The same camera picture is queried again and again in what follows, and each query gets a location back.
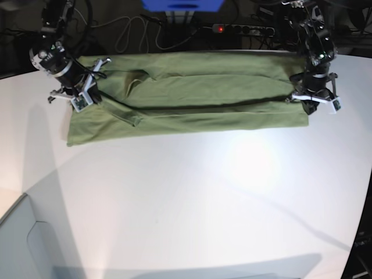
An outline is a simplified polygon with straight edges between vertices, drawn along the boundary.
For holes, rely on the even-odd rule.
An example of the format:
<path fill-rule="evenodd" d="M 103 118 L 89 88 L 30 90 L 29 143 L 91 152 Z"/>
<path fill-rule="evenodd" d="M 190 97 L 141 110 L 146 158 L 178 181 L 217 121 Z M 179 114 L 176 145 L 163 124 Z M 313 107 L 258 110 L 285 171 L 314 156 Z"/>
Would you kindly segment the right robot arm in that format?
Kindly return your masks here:
<path fill-rule="evenodd" d="M 75 11 L 75 1 L 47 1 L 42 10 L 40 38 L 30 49 L 33 67 L 57 80 L 58 90 L 50 92 L 48 102 L 56 99 L 69 101 L 76 112 L 102 101 L 97 79 L 107 78 L 101 68 L 111 62 L 110 58 L 97 59 L 90 67 L 78 61 L 80 49 L 92 29 L 93 12 L 90 1 L 85 1 L 88 18 L 78 43 L 68 48 L 67 27 Z"/>

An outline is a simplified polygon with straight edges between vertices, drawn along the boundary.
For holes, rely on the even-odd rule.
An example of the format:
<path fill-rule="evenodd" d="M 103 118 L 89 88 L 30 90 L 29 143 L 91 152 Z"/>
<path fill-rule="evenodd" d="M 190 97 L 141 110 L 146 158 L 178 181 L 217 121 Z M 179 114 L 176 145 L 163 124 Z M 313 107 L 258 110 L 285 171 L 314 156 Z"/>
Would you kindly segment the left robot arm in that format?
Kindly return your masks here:
<path fill-rule="evenodd" d="M 336 92 L 338 75 L 330 72 L 330 66 L 337 50 L 323 14 L 315 1 L 282 1 L 281 4 L 289 6 L 288 23 L 297 31 L 300 53 L 305 57 L 303 72 L 289 78 L 294 91 L 288 101 L 301 102 L 308 115 L 320 104 L 326 105 L 329 113 L 336 114 L 342 105 Z"/>

